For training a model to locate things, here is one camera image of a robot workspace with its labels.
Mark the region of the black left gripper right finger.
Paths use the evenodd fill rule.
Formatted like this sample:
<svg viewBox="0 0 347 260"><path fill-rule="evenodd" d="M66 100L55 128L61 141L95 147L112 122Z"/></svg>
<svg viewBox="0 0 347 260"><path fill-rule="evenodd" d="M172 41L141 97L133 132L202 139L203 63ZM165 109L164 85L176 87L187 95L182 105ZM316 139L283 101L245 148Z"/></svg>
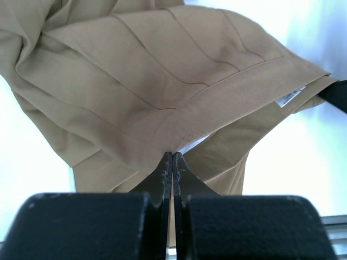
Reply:
<svg viewBox="0 0 347 260"><path fill-rule="evenodd" d="M172 159L178 259L336 259L320 216L301 196L221 196Z"/></svg>

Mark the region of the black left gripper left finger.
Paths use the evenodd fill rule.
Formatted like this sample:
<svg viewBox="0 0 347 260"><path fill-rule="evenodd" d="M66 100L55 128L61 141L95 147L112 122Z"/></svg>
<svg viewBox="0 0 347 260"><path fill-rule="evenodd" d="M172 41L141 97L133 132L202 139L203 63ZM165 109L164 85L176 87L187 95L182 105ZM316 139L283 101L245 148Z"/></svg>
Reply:
<svg viewBox="0 0 347 260"><path fill-rule="evenodd" d="M165 259L172 154L127 193L38 193L20 207L1 259Z"/></svg>

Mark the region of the tan pleated skirt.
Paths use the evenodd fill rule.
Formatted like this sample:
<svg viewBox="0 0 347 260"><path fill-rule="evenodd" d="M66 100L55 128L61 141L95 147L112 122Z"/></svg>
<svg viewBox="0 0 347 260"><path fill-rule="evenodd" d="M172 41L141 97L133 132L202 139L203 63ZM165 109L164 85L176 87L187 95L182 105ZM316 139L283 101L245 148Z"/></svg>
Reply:
<svg viewBox="0 0 347 260"><path fill-rule="evenodd" d="M240 195L249 151L335 82L251 19L183 1L1 1L1 75L96 193L196 142L191 171Z"/></svg>

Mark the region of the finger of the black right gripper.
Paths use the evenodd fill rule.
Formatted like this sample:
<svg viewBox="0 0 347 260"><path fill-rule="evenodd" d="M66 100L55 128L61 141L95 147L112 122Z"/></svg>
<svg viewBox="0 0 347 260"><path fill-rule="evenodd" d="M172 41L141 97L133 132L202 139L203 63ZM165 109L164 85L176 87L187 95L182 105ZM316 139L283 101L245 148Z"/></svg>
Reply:
<svg viewBox="0 0 347 260"><path fill-rule="evenodd" d="M347 113L347 80L332 83L319 92L318 96L345 114Z"/></svg>

